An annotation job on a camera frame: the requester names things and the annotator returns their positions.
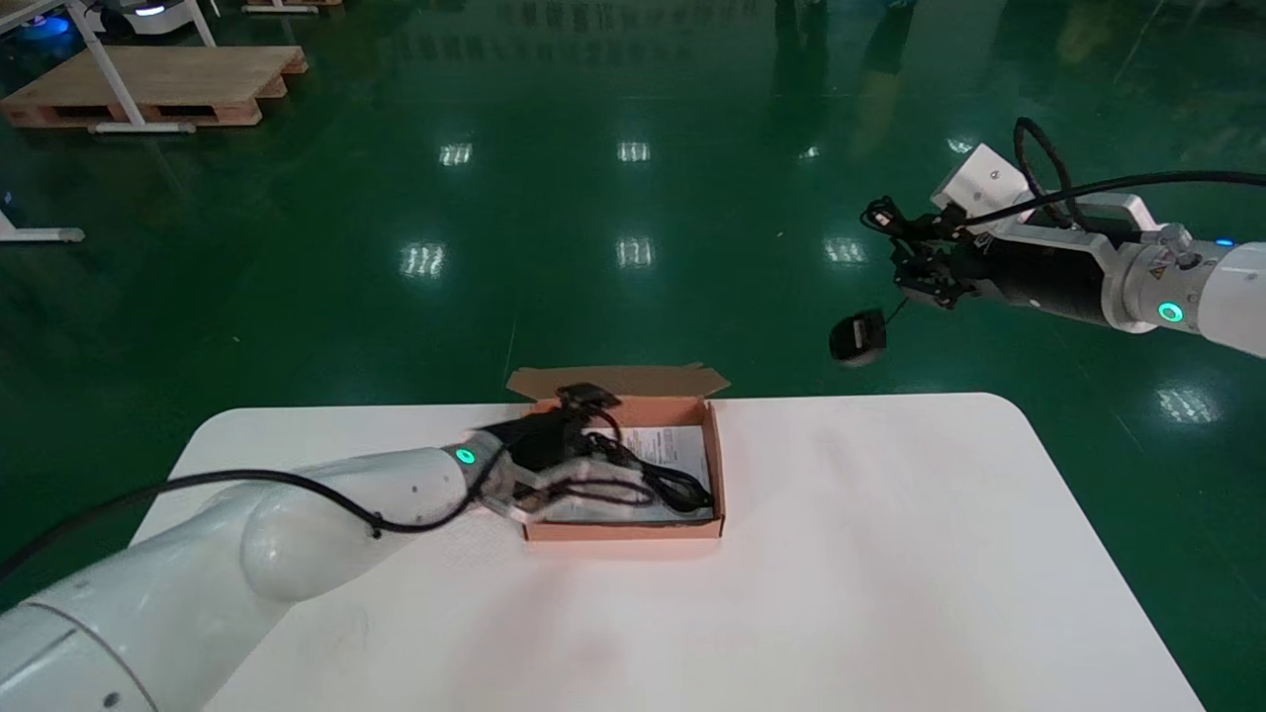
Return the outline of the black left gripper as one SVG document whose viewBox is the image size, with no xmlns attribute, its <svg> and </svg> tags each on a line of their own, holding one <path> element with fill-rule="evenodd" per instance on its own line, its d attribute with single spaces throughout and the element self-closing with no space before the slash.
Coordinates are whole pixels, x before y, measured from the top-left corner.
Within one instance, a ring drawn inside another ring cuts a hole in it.
<svg viewBox="0 0 1266 712">
<path fill-rule="evenodd" d="M 556 397 L 561 408 L 532 410 L 513 421 L 485 424 L 480 432 L 496 438 L 511 464 L 528 473 L 546 473 L 582 455 L 590 414 L 622 405 L 619 397 L 592 383 L 561 385 Z"/>
</svg>

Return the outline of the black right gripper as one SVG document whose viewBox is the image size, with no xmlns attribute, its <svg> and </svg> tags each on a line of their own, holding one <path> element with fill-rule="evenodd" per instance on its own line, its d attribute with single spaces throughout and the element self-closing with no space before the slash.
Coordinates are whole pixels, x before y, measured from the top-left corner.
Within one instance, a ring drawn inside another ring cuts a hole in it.
<svg viewBox="0 0 1266 712">
<path fill-rule="evenodd" d="M 868 201 L 862 226 L 885 234 L 894 245 L 955 238 L 955 207 L 909 218 L 891 196 Z M 974 285 L 955 277 L 939 258 L 896 258 L 894 284 L 906 302 L 936 310 L 955 310 L 963 299 L 985 296 L 1009 307 L 1047 312 L 1125 333 L 1147 333 L 1157 326 L 1136 321 L 1125 303 L 1128 261 L 1147 245 L 1139 234 L 1106 234 L 1108 251 L 1036 245 L 984 234 L 974 239 Z"/>
</svg>

